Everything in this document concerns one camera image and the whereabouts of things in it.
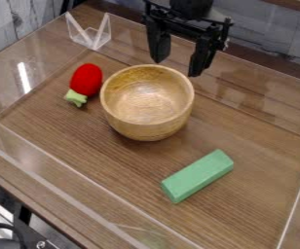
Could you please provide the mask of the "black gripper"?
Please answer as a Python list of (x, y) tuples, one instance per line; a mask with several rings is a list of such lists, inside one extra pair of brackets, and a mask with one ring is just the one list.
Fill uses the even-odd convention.
[(232, 18), (213, 8), (214, 0), (170, 0), (170, 6), (154, 0), (143, 1), (149, 51), (157, 63), (170, 55), (171, 33), (190, 39), (202, 33), (208, 35), (197, 39), (190, 57), (187, 76), (198, 77), (210, 67), (217, 50), (228, 47)]

